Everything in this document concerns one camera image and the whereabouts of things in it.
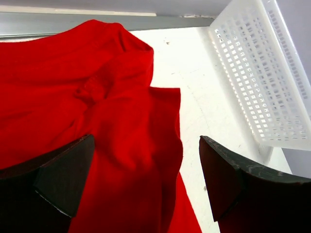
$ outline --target red fabric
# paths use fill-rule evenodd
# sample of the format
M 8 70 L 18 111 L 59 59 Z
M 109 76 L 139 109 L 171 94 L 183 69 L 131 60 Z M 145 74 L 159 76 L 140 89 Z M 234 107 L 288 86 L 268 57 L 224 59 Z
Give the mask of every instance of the red fabric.
M 201 232 L 178 174 L 180 91 L 150 87 L 151 47 L 91 20 L 0 54 L 0 169 L 95 137 L 70 233 Z

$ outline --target metal frame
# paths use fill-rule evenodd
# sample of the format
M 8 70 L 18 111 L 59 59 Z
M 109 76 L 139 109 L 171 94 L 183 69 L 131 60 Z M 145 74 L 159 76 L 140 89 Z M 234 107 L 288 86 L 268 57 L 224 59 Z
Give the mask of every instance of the metal frame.
M 127 30 L 148 30 L 209 26 L 212 18 L 108 16 L 41 13 L 0 13 L 0 40 L 34 38 L 69 30 L 82 22 L 97 19 L 121 23 Z

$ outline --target red cloth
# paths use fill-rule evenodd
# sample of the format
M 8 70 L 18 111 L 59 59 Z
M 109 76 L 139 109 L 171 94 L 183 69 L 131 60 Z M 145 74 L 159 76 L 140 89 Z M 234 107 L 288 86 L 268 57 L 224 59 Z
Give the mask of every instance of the red cloth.
M 70 233 L 201 232 L 178 174 L 180 91 L 150 87 L 151 47 L 91 20 L 0 55 L 0 169 L 95 137 Z

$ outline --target plastic basket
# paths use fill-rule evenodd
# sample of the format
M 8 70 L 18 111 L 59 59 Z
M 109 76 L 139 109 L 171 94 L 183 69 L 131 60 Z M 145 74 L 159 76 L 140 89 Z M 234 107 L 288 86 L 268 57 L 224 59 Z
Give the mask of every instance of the plastic basket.
M 311 150 L 311 86 L 277 2 L 233 0 L 209 35 L 255 139 Z

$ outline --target white surface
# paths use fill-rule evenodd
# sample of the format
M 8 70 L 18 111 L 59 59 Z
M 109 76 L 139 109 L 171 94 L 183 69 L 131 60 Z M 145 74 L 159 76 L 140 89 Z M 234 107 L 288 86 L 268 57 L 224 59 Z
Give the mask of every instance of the white surface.
M 1 5 L 217 16 L 230 0 L 0 0 Z
M 256 140 L 311 150 L 311 86 L 276 1 L 233 0 L 209 32 Z
M 152 86 L 181 88 L 180 129 L 184 146 L 181 174 L 203 233 L 219 232 L 205 191 L 199 137 L 207 135 L 230 150 L 261 164 L 291 173 L 280 148 L 259 154 L 207 28 L 132 32 L 155 50 Z

